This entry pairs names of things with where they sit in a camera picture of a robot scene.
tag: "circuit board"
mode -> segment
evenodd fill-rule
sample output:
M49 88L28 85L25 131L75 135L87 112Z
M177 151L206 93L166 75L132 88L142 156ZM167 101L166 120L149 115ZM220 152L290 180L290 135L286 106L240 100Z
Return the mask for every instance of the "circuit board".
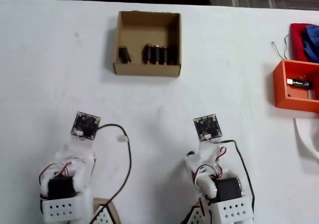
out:
M215 114L194 118L193 121L200 142L223 136Z
M76 132L81 131L83 132L81 137L94 140L100 121L100 117L78 112L72 126L71 134L78 136Z

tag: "red fabric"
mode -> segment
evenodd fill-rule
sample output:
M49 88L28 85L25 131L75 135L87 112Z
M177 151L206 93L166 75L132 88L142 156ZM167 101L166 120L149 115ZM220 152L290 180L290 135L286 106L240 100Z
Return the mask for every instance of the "red fabric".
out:
M297 61L309 61L304 52L303 37L306 26L313 25L309 23L291 23L290 35L293 47L294 59Z

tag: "blue fabric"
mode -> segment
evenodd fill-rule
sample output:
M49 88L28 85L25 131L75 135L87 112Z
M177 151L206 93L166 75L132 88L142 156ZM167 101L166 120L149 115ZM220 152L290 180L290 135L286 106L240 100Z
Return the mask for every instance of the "blue fabric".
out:
M303 42L309 61L319 63L319 26L306 26Z

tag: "black wire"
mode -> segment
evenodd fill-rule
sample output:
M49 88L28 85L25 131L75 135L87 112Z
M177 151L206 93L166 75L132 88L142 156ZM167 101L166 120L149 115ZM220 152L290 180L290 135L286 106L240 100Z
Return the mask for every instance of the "black wire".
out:
M124 128L118 124L115 124L115 123L109 123L109 124L105 124L101 127L98 127L97 130L100 130L102 128L105 128L105 127L109 127L109 126L115 126L115 127L118 127L122 130L122 132L124 133L124 135L126 136L126 138L128 139L128 150L129 150L129 158L130 158L130 165L129 165L129 170L128 170L128 173L126 175L126 178L123 182L123 184L121 185L121 187L119 188L119 190L105 203L102 205L102 208L95 214L95 216L93 217L93 219L91 220L90 224L93 224L93 222L97 219L97 217L99 216L99 214L103 211L104 208L107 208L108 204L121 192L121 190L124 188L128 178L129 178L129 175L131 173L131 168L132 168L132 155L131 155L131 146L130 146L130 140L129 140L129 137L128 135L126 134Z
M248 183L249 183L249 187L250 187L250 192L251 192L251 195L253 196L252 198L252 202L251 202L251 207L254 211L254 207L255 207L255 193L254 193L254 190L253 190L253 186L251 185L251 181L250 181L250 177L249 177L249 174L248 174L248 171L247 171L247 168L246 168L246 165L245 165L245 162L244 162L244 159L243 159L243 156L241 155L239 149L238 149L238 146L237 146L237 142L234 140L234 139L229 139L229 140L224 140L224 141L217 141L217 142L212 142L212 143L230 143L230 142L233 142L235 144L235 148L236 148L236 151L240 157L240 160L243 164L243 167L245 169L245 173L246 173L246 176L247 176L247 180L248 180Z

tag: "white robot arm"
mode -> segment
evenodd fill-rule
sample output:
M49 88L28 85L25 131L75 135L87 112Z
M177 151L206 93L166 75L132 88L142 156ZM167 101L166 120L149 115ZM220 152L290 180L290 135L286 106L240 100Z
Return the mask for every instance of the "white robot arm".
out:
M132 159L129 139L124 129L117 124L99 127L100 117L78 112L71 130L71 141L58 150L53 162L39 174L41 211L46 224L111 224L114 219L108 204L124 187L131 170ZM90 179L96 156L93 140L96 132L107 126L119 127L128 143L130 167L123 185L93 215L93 198Z
M218 140L221 132L215 115L194 119L194 122L201 142L199 151L189 152L185 163L200 193L199 208L193 210L184 223L253 223L254 192L236 141ZM234 144L246 172L249 189L242 187L235 170L222 165L221 161L227 159L226 143Z

